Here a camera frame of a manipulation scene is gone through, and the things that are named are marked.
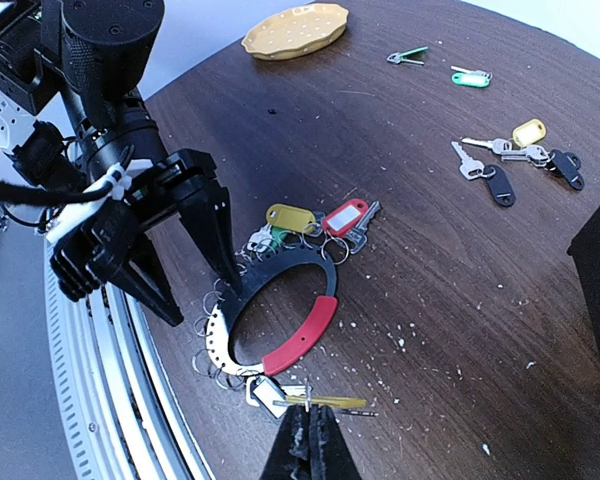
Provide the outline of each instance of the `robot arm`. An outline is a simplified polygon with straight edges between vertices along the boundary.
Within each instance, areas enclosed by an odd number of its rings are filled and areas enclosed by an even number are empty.
[[[27,182],[54,192],[126,182],[126,193],[66,207],[51,229],[51,266],[73,301],[111,282],[177,325],[183,317],[146,230],[179,213],[220,278],[237,291],[241,281],[229,192],[212,157],[168,154],[135,88],[163,15],[162,0],[16,2],[0,16],[0,147]],[[58,92],[82,152],[74,162],[55,126],[35,119]],[[129,163],[150,168],[130,182]]]

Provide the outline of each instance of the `wooden table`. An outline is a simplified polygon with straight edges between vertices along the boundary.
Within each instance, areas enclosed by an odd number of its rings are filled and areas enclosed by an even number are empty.
[[[566,255],[600,204],[600,61],[460,2],[343,6],[349,28],[323,51],[267,63],[234,44],[149,101],[170,150],[213,154],[236,245],[273,203],[382,202],[369,245],[339,267],[331,327],[278,379],[380,412],[340,419],[364,478],[600,478],[600,366]],[[424,67],[385,61],[422,45]],[[458,87],[451,65],[493,71],[492,84]],[[450,141],[507,137],[533,117],[543,145],[581,156],[586,187],[507,164],[517,203],[502,209],[460,175]],[[219,479],[257,478],[277,424],[190,365],[214,278],[177,219],[152,236],[187,319],[151,318],[183,411]],[[311,269],[270,285],[236,327],[237,359],[282,344],[323,288]]]

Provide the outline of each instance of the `yellow tray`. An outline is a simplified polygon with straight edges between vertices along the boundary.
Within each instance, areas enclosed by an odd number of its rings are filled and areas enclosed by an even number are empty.
[[[326,47],[347,28],[349,10],[335,3],[313,3],[267,18],[242,40],[261,60],[288,60]]]

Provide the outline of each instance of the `yellow key tag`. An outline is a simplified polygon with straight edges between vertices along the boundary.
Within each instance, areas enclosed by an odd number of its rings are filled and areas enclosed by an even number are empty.
[[[267,210],[267,223],[282,230],[311,233],[313,227],[307,227],[307,225],[316,223],[316,217],[309,210],[276,203]]]
[[[513,141],[520,148],[528,147],[542,140],[547,134],[547,128],[537,118],[529,120],[513,131]]]

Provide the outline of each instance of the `white label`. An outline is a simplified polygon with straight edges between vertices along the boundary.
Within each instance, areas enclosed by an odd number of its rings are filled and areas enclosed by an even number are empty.
[[[327,225],[329,225],[332,230],[338,232],[361,216],[362,214],[356,207],[349,205],[336,216],[327,220]]]

